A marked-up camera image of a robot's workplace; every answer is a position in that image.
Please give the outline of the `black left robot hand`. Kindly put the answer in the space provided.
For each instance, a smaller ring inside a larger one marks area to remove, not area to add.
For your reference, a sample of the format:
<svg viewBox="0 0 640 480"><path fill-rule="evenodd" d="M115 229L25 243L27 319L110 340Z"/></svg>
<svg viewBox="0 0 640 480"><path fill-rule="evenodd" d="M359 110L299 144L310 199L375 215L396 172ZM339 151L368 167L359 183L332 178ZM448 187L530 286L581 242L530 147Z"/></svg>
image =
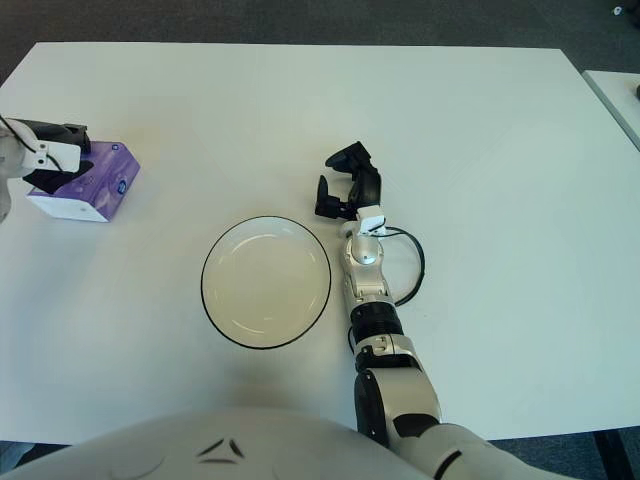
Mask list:
<svg viewBox="0 0 640 480"><path fill-rule="evenodd" d="M91 142L87 135L87 127L84 125L53 124L33 120L21 120L21 122L27 125L39 140L77 145L83 155L91 153ZM47 194L54 194L59 188L87 173L93 166L91 161L81 160L79 170L75 173L36 169L25 176L24 180Z"/></svg>

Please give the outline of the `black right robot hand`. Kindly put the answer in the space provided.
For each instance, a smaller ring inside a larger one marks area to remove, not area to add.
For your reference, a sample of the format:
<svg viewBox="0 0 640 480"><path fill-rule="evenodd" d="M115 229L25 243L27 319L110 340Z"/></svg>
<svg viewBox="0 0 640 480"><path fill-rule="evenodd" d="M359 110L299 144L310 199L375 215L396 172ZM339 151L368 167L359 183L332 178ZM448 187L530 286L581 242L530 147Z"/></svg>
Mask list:
<svg viewBox="0 0 640 480"><path fill-rule="evenodd" d="M346 201L331 196L324 175L319 177L315 214L329 219L355 220L360 208L381 203L382 181L378 170L371 163L371 155L357 141L331 155L325 166L351 176L352 186Z"/></svg>

